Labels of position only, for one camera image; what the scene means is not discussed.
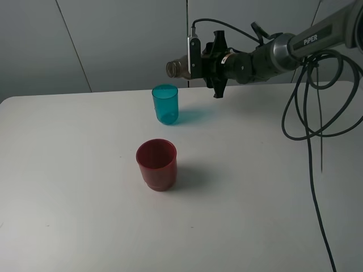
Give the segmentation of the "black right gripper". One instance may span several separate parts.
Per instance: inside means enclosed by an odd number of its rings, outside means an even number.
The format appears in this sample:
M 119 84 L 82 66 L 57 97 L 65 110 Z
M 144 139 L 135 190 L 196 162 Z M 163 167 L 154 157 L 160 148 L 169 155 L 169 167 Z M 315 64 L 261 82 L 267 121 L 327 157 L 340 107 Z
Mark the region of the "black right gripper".
M 225 31 L 214 31 L 214 41 L 202 51 L 202 78 L 208 88 L 214 89 L 214 98 L 223 98 L 227 78 L 223 75 L 221 61 L 228 54 Z

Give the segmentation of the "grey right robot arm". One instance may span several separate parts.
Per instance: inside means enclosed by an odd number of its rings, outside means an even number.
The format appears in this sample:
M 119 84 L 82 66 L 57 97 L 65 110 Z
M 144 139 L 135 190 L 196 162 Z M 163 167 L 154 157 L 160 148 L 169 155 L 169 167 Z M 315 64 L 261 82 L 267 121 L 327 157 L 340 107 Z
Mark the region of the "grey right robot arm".
M 305 57 L 345 45 L 362 49 L 362 1 L 354 1 L 316 25 L 301 32 L 267 35 L 256 23 L 258 47 L 251 53 L 230 53 L 224 33 L 216 31 L 215 39 L 201 55 L 201 77 L 216 98 L 222 98 L 229 79 L 239 84 L 265 82 L 302 65 Z

